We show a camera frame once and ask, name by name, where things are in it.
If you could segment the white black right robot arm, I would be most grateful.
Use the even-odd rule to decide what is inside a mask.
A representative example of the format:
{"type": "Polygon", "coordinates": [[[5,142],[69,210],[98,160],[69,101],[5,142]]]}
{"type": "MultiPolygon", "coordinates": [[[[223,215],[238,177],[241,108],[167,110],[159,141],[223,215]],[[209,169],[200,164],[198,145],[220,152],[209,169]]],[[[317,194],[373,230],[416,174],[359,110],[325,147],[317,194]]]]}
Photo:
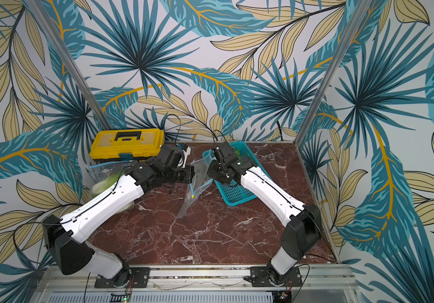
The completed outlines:
{"type": "Polygon", "coordinates": [[[322,238],[319,208],[292,197],[248,158],[230,164],[213,160],[208,176],[223,184],[236,182],[252,192],[280,220],[285,228],[281,247],[267,264],[267,276],[276,286],[284,284],[292,267],[322,238]]]}

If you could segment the clear zipper bag blue seal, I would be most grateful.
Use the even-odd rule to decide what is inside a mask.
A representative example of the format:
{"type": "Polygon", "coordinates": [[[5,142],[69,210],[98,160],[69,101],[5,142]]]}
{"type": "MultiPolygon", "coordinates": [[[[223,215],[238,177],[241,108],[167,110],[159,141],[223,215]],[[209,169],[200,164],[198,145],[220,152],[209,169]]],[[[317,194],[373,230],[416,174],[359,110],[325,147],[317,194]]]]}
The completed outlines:
{"type": "Polygon", "coordinates": [[[92,187],[93,199],[87,204],[85,212],[94,210],[122,213],[134,207],[139,194],[136,180],[131,176],[134,162],[109,162],[89,167],[89,175],[95,185],[92,187]]]}

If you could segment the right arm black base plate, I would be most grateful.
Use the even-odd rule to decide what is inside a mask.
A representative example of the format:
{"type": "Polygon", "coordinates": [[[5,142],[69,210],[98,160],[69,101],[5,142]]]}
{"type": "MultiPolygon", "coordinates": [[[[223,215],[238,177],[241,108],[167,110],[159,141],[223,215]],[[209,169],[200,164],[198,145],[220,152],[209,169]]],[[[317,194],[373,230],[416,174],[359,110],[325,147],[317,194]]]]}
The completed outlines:
{"type": "Polygon", "coordinates": [[[270,266],[252,266],[250,274],[243,279],[253,287],[285,287],[302,286],[305,275],[298,267],[292,267],[286,274],[281,275],[270,266]]]}

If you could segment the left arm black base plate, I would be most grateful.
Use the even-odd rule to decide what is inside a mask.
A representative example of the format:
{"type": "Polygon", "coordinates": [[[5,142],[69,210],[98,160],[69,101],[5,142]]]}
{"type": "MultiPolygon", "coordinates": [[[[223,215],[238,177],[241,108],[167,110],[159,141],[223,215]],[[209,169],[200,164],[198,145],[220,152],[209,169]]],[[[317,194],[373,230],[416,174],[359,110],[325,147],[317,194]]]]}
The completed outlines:
{"type": "Polygon", "coordinates": [[[112,279],[97,276],[94,287],[96,289],[145,289],[149,280],[149,267],[123,268],[112,279]]]}

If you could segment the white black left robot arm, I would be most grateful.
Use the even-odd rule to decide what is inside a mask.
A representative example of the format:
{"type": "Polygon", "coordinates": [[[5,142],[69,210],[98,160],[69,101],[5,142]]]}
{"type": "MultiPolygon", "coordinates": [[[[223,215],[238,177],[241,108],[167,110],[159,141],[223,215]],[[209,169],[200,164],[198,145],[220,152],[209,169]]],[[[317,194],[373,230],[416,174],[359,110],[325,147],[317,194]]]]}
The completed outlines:
{"type": "Polygon", "coordinates": [[[43,222],[45,247],[64,275],[86,271],[110,280],[116,287],[131,280],[129,265],[117,254],[103,251],[88,242],[91,234],[110,217],[152,189],[164,184],[190,184],[192,165],[163,165],[138,162],[125,167],[118,180],[87,204],[58,218],[43,222]]]}

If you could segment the chinese cabbage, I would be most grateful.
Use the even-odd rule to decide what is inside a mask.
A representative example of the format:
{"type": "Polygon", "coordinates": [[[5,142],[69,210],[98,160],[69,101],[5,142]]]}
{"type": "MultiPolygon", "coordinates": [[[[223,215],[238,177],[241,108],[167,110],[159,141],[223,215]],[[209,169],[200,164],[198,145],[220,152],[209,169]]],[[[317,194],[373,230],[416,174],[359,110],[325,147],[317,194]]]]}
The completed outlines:
{"type": "Polygon", "coordinates": [[[91,190],[93,196],[96,197],[102,192],[106,191],[107,189],[114,187],[114,184],[118,181],[118,179],[119,179],[118,175],[111,175],[107,178],[104,178],[102,181],[96,183],[91,190]]]}
{"type": "Polygon", "coordinates": [[[232,150],[238,158],[242,158],[244,156],[244,153],[238,147],[232,146],[232,150]]]}

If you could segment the chinese cabbage front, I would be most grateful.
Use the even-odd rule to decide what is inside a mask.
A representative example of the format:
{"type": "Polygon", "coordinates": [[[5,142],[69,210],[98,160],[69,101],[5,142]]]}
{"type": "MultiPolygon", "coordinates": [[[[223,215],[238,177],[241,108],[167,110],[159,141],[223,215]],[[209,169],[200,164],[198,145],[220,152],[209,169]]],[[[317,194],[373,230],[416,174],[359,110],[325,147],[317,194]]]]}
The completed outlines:
{"type": "Polygon", "coordinates": [[[93,196],[96,197],[102,192],[106,191],[107,189],[114,187],[114,184],[118,181],[118,179],[119,179],[118,175],[111,175],[107,178],[104,178],[102,181],[96,183],[91,190],[93,196]]]}

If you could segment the chinese cabbage back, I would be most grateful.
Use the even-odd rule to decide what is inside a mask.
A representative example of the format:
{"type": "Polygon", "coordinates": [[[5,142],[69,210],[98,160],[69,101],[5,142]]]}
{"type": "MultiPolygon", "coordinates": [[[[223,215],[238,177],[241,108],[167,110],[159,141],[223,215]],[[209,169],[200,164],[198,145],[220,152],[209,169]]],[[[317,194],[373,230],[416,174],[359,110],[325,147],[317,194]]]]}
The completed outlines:
{"type": "Polygon", "coordinates": [[[242,158],[244,156],[244,153],[238,147],[232,146],[232,150],[238,158],[242,158]]]}

